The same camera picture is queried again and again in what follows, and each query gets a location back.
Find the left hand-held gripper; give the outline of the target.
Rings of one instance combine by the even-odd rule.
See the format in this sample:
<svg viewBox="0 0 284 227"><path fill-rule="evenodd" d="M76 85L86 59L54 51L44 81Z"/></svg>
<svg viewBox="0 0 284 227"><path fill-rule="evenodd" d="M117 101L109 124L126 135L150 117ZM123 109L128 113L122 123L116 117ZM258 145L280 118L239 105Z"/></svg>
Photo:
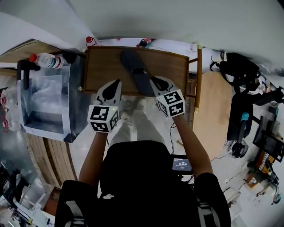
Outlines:
<svg viewBox="0 0 284 227"><path fill-rule="evenodd" d="M94 131L110 133L120 120L119 102L122 82L119 79L103 85L96 93L93 105L89 106L87 121Z"/></svg>

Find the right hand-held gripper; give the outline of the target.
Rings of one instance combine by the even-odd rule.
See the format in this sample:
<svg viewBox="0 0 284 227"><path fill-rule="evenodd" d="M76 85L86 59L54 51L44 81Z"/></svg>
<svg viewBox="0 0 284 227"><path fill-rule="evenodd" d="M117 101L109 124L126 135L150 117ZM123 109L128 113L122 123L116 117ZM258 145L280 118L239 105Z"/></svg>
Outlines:
<svg viewBox="0 0 284 227"><path fill-rule="evenodd" d="M161 76L152 76L150 84L153 89L158 108L166 117L175 117L185 113L185 100L174 82Z"/></svg>

